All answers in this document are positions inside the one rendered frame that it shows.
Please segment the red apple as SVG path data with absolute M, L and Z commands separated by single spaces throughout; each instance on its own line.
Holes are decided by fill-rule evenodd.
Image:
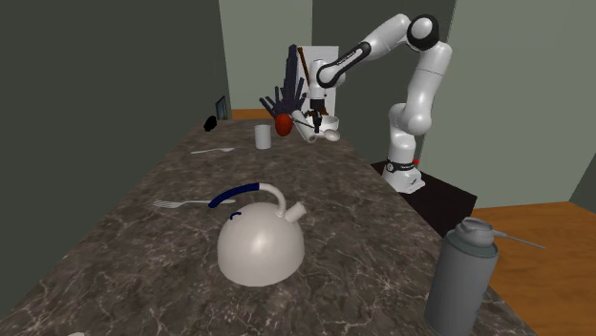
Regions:
M 288 114 L 278 114 L 275 117 L 275 130 L 280 137 L 286 137 L 290 134 L 293 127 L 293 121 Z

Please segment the silver spoon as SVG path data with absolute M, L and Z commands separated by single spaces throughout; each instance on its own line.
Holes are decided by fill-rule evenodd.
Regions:
M 311 127 L 311 126 L 309 126 L 307 123 L 305 123 L 305 122 L 302 122 L 302 121 L 300 121 L 300 120 L 297 120 L 297 119 L 295 119 L 295 118 L 293 118 L 293 119 L 292 119 L 292 121 L 293 121 L 294 123 L 299 123 L 299 124 L 302 124 L 302 125 L 304 125 L 304 126 Z M 334 142 L 334 141 L 338 141 L 338 140 L 340 139 L 340 134 L 339 134 L 337 131 L 335 131 L 335 130 L 328 129 L 328 130 L 325 130 L 323 133 L 318 133 L 318 134 L 315 134 L 315 135 L 314 135 L 314 137 L 315 137 L 315 138 L 317 138 L 317 137 L 324 137 L 325 139 L 327 139 L 327 140 L 329 140 L 329 141 L 333 141 L 333 142 Z

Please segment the white cup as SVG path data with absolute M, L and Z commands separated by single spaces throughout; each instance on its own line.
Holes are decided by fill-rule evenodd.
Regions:
M 254 127 L 255 147 L 259 150 L 267 150 L 271 147 L 271 126 L 259 124 Z

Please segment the dark robot stand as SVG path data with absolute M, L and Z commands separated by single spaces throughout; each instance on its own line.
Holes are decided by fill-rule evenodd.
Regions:
M 396 192 L 382 177 L 382 162 L 371 165 L 371 187 L 387 205 L 399 226 L 409 225 L 426 235 L 443 238 L 464 218 L 472 215 L 478 197 L 440 178 L 422 173 L 425 185 L 412 194 Z

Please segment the silver fork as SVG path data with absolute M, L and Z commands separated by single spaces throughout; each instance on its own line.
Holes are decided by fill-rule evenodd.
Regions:
M 224 199 L 223 201 L 221 201 L 218 204 L 230 204 L 230 203 L 235 203 L 235 202 L 236 202 L 235 199 Z M 174 209 L 174 208 L 179 208 L 185 204 L 209 204 L 209 203 L 211 203 L 210 199 L 207 199 L 207 200 L 194 199 L 194 200 L 184 200 L 184 201 L 170 201 L 170 200 L 157 199 L 153 202 L 153 205 L 156 207 Z

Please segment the dark blue spiky rack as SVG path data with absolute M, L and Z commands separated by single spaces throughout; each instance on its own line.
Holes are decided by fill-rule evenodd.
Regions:
M 306 99 L 306 94 L 302 93 L 305 79 L 298 76 L 297 70 L 298 51 L 297 46 L 292 44 L 288 47 L 285 78 L 282 88 L 275 87 L 275 99 L 269 96 L 259 98 L 261 104 L 273 118 L 280 115 L 290 115 L 292 112 L 302 109 Z

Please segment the grey spray can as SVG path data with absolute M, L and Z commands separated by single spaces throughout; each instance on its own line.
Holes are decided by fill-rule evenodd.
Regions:
M 499 258 L 496 237 L 510 236 L 472 217 L 445 235 L 424 311 L 437 336 L 470 336 Z

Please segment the white cylinder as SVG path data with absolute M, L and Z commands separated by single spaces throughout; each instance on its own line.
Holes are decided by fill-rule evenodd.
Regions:
M 311 124 L 307 123 L 303 113 L 299 110 L 293 111 L 291 113 L 291 117 L 293 120 L 294 125 L 296 126 L 298 132 L 302 136 L 302 138 L 308 142 L 312 143 L 316 140 L 317 135 L 314 132 L 314 128 Z

